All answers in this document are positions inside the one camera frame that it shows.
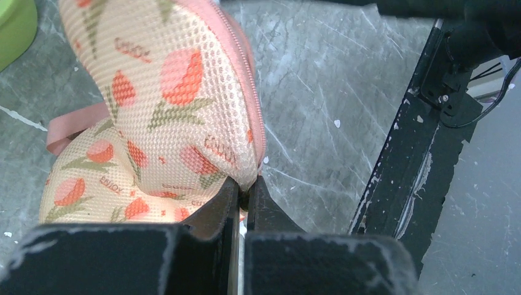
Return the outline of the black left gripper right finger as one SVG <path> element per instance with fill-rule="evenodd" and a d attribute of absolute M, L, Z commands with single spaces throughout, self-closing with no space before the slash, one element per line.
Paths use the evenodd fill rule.
<path fill-rule="evenodd" d="M 381 235 L 309 233 L 272 199 L 263 177 L 249 190 L 245 294 L 418 294 L 403 244 Z"/>

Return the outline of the pink floral laundry bag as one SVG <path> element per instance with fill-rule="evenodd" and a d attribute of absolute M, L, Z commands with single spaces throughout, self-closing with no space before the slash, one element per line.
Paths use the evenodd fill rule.
<path fill-rule="evenodd" d="M 254 58 L 217 1 L 60 1 L 103 102 L 57 117 L 39 221 L 180 222 L 260 173 Z"/>

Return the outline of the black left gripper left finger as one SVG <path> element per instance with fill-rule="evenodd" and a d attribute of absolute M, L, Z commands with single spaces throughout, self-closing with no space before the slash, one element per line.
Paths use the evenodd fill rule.
<path fill-rule="evenodd" d="M 238 184 L 179 223 L 47 224 L 1 275 L 2 294 L 236 294 Z"/>

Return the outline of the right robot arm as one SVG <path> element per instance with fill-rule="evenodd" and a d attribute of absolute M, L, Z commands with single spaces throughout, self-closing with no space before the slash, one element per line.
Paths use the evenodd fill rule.
<path fill-rule="evenodd" d="M 496 57 L 520 57 L 520 1 L 337 1 L 350 6 L 376 6 L 380 15 L 432 18 L 458 23 L 447 52 L 465 68 Z"/>

